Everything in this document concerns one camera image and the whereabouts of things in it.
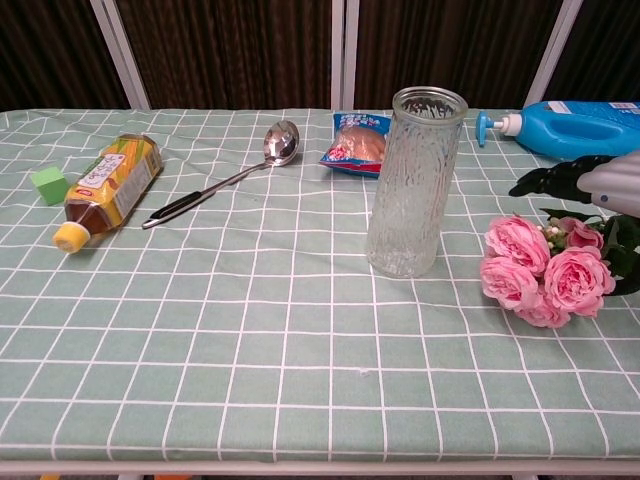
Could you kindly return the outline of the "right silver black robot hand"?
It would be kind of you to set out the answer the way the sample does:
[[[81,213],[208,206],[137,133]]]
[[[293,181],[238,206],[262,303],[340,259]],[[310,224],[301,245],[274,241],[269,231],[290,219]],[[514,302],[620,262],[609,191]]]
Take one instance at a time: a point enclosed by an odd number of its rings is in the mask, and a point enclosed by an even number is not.
[[[639,151],[617,157],[582,156],[530,171],[509,195],[547,194],[639,218],[639,167]]]

